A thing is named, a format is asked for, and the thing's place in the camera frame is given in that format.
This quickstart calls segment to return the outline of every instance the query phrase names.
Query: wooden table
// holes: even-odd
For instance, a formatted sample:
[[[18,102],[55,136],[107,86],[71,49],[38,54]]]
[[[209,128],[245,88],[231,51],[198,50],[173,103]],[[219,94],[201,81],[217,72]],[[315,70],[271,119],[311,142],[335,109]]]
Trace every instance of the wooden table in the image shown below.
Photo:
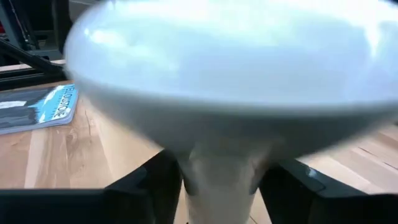
[[[0,70],[21,67],[24,65]],[[159,150],[80,96],[70,124],[0,136],[0,188],[105,187]],[[398,127],[385,127],[334,151],[300,160],[369,194],[397,193]],[[186,224],[187,220],[185,196],[181,194],[175,223]],[[258,193],[248,223],[271,223]]]

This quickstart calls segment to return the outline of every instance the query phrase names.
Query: wooden surface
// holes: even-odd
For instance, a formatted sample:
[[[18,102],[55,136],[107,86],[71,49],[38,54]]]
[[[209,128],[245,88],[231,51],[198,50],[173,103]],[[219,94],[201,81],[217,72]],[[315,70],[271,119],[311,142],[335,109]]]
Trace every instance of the wooden surface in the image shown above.
[[[68,125],[0,136],[0,188],[105,187],[159,150],[103,116],[82,96]],[[300,160],[369,194],[398,192],[396,126]],[[186,222],[181,194],[175,223]],[[258,194],[248,223],[270,223]]]

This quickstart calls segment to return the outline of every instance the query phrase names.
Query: wood grain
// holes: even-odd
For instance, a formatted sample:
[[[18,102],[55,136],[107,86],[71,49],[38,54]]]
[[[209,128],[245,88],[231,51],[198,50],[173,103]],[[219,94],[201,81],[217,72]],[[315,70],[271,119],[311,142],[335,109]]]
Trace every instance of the wood grain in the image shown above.
[[[159,150],[134,130],[108,119],[81,96],[68,125],[0,136],[0,188],[104,187]],[[396,126],[299,160],[369,194],[398,193]],[[187,220],[182,191],[175,223],[186,224]],[[271,223],[259,192],[248,223]]]

